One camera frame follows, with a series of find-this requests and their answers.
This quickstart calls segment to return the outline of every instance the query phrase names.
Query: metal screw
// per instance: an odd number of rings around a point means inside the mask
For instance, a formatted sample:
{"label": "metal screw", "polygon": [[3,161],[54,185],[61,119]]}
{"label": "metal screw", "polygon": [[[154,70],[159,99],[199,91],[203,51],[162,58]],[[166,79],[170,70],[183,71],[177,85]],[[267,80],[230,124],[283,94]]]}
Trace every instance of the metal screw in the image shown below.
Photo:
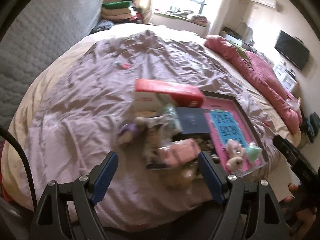
{"label": "metal screw", "polygon": [[228,179],[229,179],[229,180],[231,180],[231,181],[234,181],[234,180],[236,180],[236,179],[237,179],[237,176],[236,176],[236,175],[231,174],[231,175],[229,175],[229,176],[228,176]]}
{"label": "metal screw", "polygon": [[54,181],[54,180],[50,180],[49,182],[48,182],[48,186],[53,186],[54,184],[56,184],[56,182]]}
{"label": "metal screw", "polygon": [[262,180],[260,181],[260,183],[261,183],[261,185],[263,185],[263,186],[268,186],[268,184],[269,184],[265,179],[262,179]]}
{"label": "metal screw", "polygon": [[81,175],[79,177],[79,181],[86,181],[88,179],[88,176],[87,175]]}

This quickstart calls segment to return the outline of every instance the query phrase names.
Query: beige mattress cover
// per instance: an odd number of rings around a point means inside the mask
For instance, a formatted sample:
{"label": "beige mattress cover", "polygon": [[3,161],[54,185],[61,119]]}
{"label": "beige mattress cover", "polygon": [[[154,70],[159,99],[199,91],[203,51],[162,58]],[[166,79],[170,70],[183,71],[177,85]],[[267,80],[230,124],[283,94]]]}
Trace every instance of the beige mattress cover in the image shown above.
{"label": "beige mattress cover", "polygon": [[[83,38],[80,42],[71,47],[65,54],[53,62],[45,71],[43,71],[31,84],[20,106],[12,119],[9,131],[18,140],[22,147],[25,146],[25,140],[32,119],[39,108],[44,94],[49,91],[57,81],[84,55],[84,53],[97,41],[127,37],[132,34],[142,32],[144,30],[152,30],[163,39],[194,41],[198,44],[204,44],[205,39],[200,38],[194,33],[187,31],[176,31],[168,29],[165,26],[151,26],[140,24],[122,24],[115,25],[111,30],[98,32]],[[301,140],[301,134],[293,136],[287,129],[286,125],[270,105],[270,103],[247,82],[235,68],[223,60],[218,54],[205,48],[206,52],[221,63],[232,76],[238,79],[238,82],[247,89],[254,97],[256,103],[264,110],[271,120],[278,134],[283,138],[287,138],[293,145],[298,146]],[[5,190],[18,203],[22,203],[23,195],[21,194],[18,183],[20,181],[20,168],[22,162],[18,153],[7,142],[4,145],[1,159],[1,173]]]}

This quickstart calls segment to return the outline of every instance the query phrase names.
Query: blue label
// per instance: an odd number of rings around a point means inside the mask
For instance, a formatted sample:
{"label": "blue label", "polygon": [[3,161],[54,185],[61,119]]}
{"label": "blue label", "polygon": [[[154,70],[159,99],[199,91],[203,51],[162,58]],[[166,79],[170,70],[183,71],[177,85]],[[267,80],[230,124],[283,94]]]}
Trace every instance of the blue label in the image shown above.
{"label": "blue label", "polygon": [[226,144],[229,139],[233,139],[238,141],[242,147],[247,147],[242,131],[230,112],[210,111],[210,116],[223,144]]}

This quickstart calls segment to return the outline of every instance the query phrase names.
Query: television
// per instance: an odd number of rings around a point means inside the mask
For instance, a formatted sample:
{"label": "television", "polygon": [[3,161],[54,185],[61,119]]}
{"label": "television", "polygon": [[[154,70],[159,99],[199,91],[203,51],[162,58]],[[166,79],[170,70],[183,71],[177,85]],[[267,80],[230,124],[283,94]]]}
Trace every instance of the television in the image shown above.
{"label": "television", "polygon": [[302,41],[281,31],[275,49],[286,57],[298,69],[302,69],[308,61],[310,51]]}

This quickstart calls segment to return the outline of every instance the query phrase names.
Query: stack of folded blankets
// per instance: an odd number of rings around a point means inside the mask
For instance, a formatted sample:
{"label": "stack of folded blankets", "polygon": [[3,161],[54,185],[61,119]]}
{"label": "stack of folded blankets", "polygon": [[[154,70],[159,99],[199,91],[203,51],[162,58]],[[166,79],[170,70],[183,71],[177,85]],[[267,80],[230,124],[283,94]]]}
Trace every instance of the stack of folded blankets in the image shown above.
{"label": "stack of folded blankets", "polygon": [[131,1],[104,3],[101,16],[114,23],[139,23],[141,17]]}

